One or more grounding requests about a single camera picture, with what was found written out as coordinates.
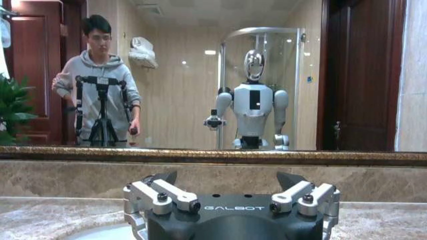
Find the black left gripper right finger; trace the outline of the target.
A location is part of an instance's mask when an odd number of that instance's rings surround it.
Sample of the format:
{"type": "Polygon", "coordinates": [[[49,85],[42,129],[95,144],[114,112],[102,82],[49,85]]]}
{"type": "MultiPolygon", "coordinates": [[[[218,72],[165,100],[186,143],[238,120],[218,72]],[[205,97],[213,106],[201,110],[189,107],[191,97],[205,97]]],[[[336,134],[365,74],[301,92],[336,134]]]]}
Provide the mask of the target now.
{"type": "Polygon", "coordinates": [[[293,208],[306,218],[321,216],[321,239],[330,238],[332,228],[338,222],[340,191],[334,185],[322,183],[320,186],[302,176],[284,172],[276,173],[281,193],[270,196],[269,211],[277,215],[288,213],[293,208]]]}

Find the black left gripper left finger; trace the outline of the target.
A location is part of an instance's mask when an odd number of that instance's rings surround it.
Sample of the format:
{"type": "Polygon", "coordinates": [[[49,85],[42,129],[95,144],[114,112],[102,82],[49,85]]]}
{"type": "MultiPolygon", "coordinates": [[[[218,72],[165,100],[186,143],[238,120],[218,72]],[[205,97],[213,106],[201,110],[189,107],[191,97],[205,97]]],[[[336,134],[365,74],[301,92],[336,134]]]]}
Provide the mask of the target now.
{"type": "Polygon", "coordinates": [[[197,195],[174,186],[177,172],[147,175],[122,187],[123,220],[130,226],[134,239],[147,239],[147,221],[141,212],[150,211],[163,216],[173,207],[189,215],[195,215],[201,204],[197,195]]]}

